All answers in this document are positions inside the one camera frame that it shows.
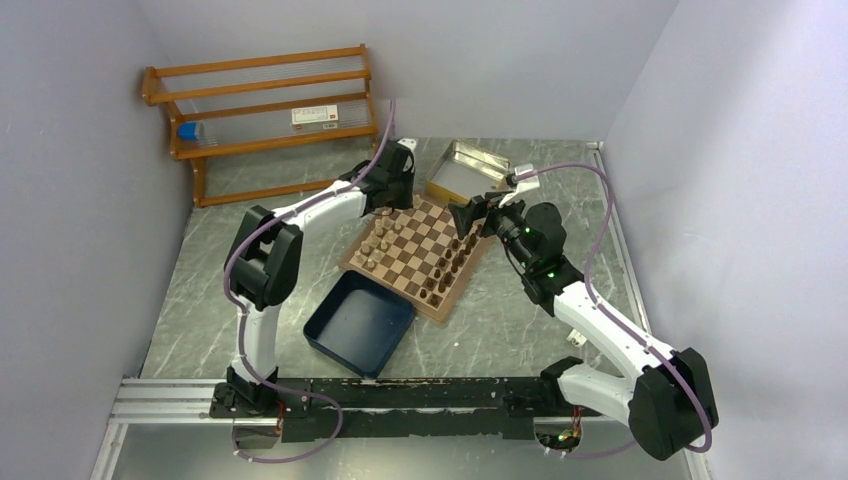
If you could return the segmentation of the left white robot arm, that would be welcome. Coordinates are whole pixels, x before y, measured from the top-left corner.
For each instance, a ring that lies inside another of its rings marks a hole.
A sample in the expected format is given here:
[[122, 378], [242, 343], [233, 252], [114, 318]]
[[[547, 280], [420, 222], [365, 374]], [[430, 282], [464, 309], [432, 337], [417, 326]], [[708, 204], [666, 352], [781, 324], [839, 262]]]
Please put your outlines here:
[[226, 385], [249, 414], [271, 411], [281, 392], [278, 316], [297, 284], [306, 236], [380, 210], [411, 208], [416, 146], [412, 138], [386, 140], [372, 160], [321, 192], [287, 207], [254, 207], [245, 214], [224, 266], [224, 293], [239, 312]]

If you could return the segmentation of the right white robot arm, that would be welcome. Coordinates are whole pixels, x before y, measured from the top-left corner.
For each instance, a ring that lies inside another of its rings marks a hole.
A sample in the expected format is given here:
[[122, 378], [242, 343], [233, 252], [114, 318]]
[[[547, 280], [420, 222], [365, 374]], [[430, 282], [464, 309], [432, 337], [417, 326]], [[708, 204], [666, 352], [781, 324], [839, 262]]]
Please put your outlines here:
[[619, 372], [606, 374], [577, 359], [549, 368], [551, 380], [539, 389], [548, 412], [579, 406], [615, 419], [657, 460], [711, 447], [718, 413], [705, 359], [616, 317], [590, 285], [588, 271], [579, 271], [565, 256], [567, 234], [556, 206], [527, 207], [488, 193], [448, 209], [459, 238], [497, 238], [529, 300], [575, 328]]

